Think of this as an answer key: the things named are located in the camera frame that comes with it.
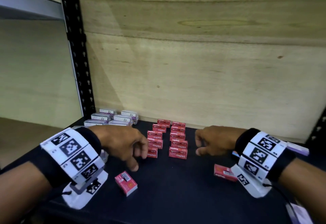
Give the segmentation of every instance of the black table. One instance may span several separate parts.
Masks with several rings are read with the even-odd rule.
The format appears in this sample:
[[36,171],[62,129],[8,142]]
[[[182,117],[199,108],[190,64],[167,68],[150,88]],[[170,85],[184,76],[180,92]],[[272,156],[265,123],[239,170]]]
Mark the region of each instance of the black table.
[[[146,136],[147,130],[152,130],[152,123],[139,121],[135,127]],[[136,173],[130,172],[124,162],[109,157],[105,167],[108,180],[83,209],[71,209],[62,197],[58,197],[43,204],[41,210],[79,223],[291,223],[285,201],[278,192],[271,190],[266,197],[255,199],[239,182],[214,176],[214,164],[231,167],[236,158],[231,154],[199,157],[195,155],[195,129],[186,128],[185,133],[189,142],[186,160],[168,156],[168,129],[158,158],[138,160],[140,167]],[[3,171],[34,156],[38,149],[28,152]],[[324,157],[302,158],[326,169]],[[124,170],[138,184],[138,189],[129,197],[114,180]]]

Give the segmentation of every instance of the hand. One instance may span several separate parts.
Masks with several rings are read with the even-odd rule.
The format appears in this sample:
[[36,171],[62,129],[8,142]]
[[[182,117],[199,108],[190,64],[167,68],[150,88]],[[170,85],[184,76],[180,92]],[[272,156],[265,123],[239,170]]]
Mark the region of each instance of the hand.
[[129,126],[95,125],[89,127],[99,138],[102,147],[110,155],[126,161],[132,171],[137,171],[139,165],[135,157],[147,157],[148,140],[139,130]]
[[212,156],[226,154],[228,150],[235,147],[235,142],[246,129],[210,126],[196,130],[195,140],[198,149],[196,154],[199,156],[209,154]]

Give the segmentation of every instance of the person's right arm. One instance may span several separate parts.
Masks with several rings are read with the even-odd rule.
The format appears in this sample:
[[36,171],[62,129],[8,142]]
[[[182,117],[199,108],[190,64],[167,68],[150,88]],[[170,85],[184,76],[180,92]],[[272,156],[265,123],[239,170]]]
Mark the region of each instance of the person's right arm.
[[[196,131],[196,154],[223,155],[234,150],[238,137],[246,131],[232,127],[210,126]],[[294,159],[281,173],[278,182],[288,189],[319,221],[326,223],[326,172]]]

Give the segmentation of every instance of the fallen red box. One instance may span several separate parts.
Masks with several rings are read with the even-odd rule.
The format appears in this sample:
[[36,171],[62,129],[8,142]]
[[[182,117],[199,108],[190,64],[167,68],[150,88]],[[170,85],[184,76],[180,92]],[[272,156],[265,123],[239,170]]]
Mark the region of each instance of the fallen red box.
[[220,166],[218,164],[214,165],[214,176],[218,176],[234,182],[238,181],[238,178],[234,176],[230,168]]
[[184,139],[185,139],[185,133],[181,133],[181,132],[171,132],[171,133],[170,133],[170,141],[171,141],[173,138],[177,138],[177,139],[180,139],[180,140],[184,140]]
[[157,123],[164,124],[167,128],[169,128],[171,126],[171,121],[170,120],[157,119]]
[[186,159],[188,154],[188,150],[184,148],[169,148],[169,157],[179,158],[179,159]]
[[126,171],[116,176],[115,181],[126,194],[126,196],[129,196],[138,188],[136,182],[129,176]]
[[184,133],[185,132],[185,127],[182,126],[171,126],[171,132],[181,132]]
[[185,123],[172,122],[172,126],[181,126],[181,127],[185,127]]
[[155,138],[147,138],[147,140],[149,141],[149,143],[148,143],[149,147],[155,147],[155,148],[158,148],[158,149],[163,148],[163,140],[155,139]]
[[162,137],[163,137],[162,131],[157,131],[157,130],[148,130],[147,131],[147,138],[162,139]]
[[148,147],[147,157],[157,158],[158,149],[155,147]]
[[162,131],[166,133],[166,126],[160,123],[153,123],[153,131]]
[[171,147],[187,149],[188,148],[188,143],[179,143],[179,142],[171,141]]

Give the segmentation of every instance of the brown floor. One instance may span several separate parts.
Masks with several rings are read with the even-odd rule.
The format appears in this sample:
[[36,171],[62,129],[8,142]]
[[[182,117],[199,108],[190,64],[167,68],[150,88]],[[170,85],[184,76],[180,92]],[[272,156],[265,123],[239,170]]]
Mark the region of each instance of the brown floor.
[[0,118],[0,168],[58,133],[61,128]]

